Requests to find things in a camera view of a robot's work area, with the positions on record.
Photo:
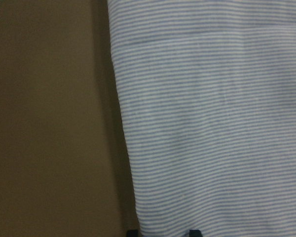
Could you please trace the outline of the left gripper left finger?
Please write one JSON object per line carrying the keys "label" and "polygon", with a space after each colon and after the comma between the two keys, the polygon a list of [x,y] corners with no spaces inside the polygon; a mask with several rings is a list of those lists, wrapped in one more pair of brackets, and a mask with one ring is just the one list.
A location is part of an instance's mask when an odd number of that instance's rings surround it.
{"label": "left gripper left finger", "polygon": [[127,237],[138,237],[138,230],[127,230]]}

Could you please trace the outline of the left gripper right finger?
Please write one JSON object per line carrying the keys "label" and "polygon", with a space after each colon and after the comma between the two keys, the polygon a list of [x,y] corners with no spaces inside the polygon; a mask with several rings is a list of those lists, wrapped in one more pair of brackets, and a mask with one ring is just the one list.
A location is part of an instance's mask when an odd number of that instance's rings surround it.
{"label": "left gripper right finger", "polygon": [[201,237],[201,231],[200,230],[189,230],[188,236],[189,237]]}

